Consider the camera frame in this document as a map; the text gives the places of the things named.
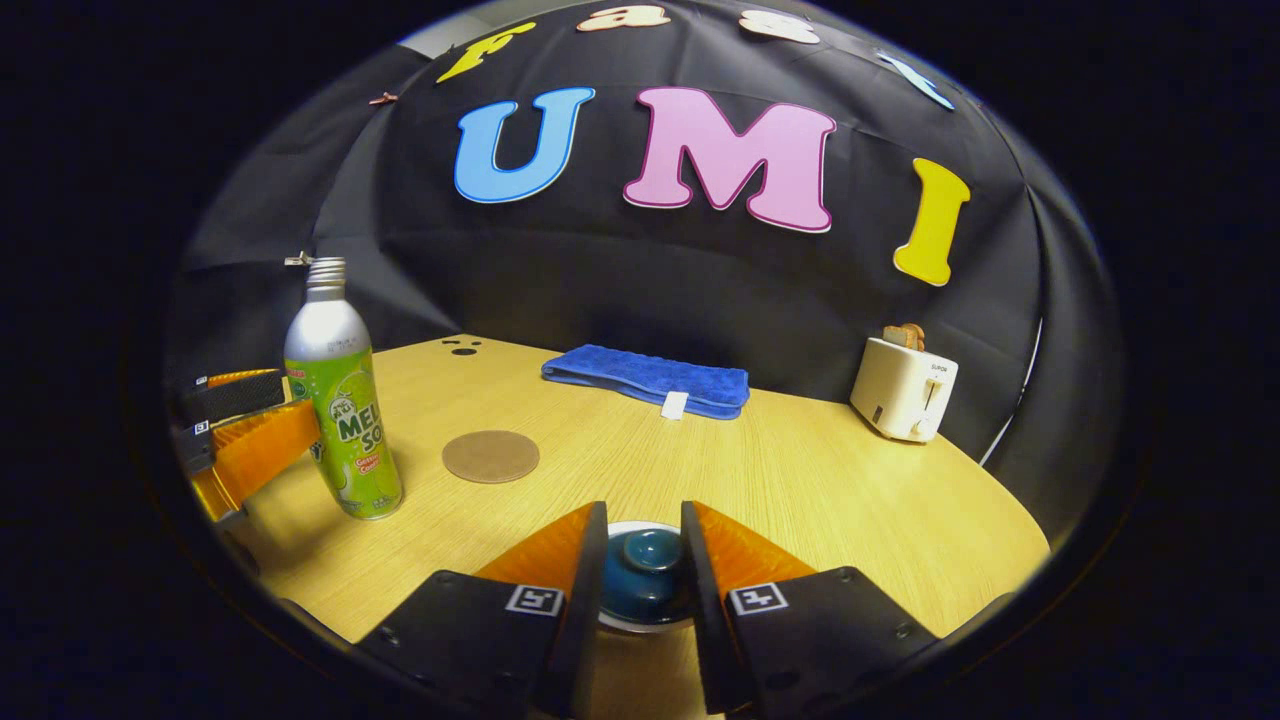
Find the white toaster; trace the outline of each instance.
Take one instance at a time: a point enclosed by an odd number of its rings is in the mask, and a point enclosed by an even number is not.
[[[849,404],[884,437],[928,442],[959,370],[954,360],[868,338]]]

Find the cork coaster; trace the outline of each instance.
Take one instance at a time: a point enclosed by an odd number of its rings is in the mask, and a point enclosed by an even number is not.
[[[507,430],[483,430],[456,437],[442,452],[451,473],[472,483],[509,483],[538,466],[538,446]]]

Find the blue towel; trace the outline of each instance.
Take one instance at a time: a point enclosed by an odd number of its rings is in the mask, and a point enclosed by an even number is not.
[[[668,392],[687,392],[686,411],[721,420],[737,418],[750,396],[746,370],[691,365],[598,345],[584,345],[547,361],[543,377],[613,389],[654,405],[662,405]]]

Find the green soda bottle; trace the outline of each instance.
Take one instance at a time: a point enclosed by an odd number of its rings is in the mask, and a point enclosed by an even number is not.
[[[346,300],[347,261],[316,258],[307,300],[284,341],[284,368],[294,400],[310,397],[320,423],[311,456],[338,505],[374,520],[399,507],[399,473],[387,448],[374,386],[369,328]]]

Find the table surface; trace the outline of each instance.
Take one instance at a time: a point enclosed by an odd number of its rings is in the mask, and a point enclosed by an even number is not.
[[[303,455],[246,502],[233,530],[268,588],[351,642],[433,571],[474,573],[596,500],[609,521],[676,527],[681,501],[701,501],[818,570],[856,566],[936,635],[1019,588],[1048,556],[1027,510],[941,436],[886,439],[849,405],[760,389],[733,420],[667,420],[657,405],[541,379],[557,352],[443,340],[374,356],[404,484],[397,512],[348,518]],[[504,484],[445,470],[445,443],[488,429],[530,437],[538,468]],[[593,717],[707,716],[692,628],[599,642]],[[664,692],[643,692],[655,676],[667,678]]]

